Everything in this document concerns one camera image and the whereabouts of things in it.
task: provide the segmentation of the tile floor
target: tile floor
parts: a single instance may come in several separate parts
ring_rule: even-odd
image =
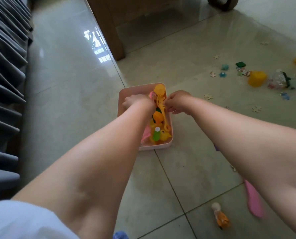
[[[234,69],[243,61],[250,70],[296,74],[296,0],[240,0],[228,13],[206,0],[180,0],[118,27],[127,53],[118,62],[84,0],[37,0],[33,22],[21,186],[113,120],[124,86],[163,82],[168,92],[210,93],[215,104],[296,128],[296,90],[282,100],[266,86],[250,87]],[[210,78],[223,63],[231,66],[227,77]],[[253,113],[255,105],[263,111]],[[264,219],[249,213],[241,177],[190,117],[173,116],[173,125],[172,147],[138,153],[116,230],[130,239],[296,238],[266,204]],[[213,201],[222,204],[230,230],[217,228]]]

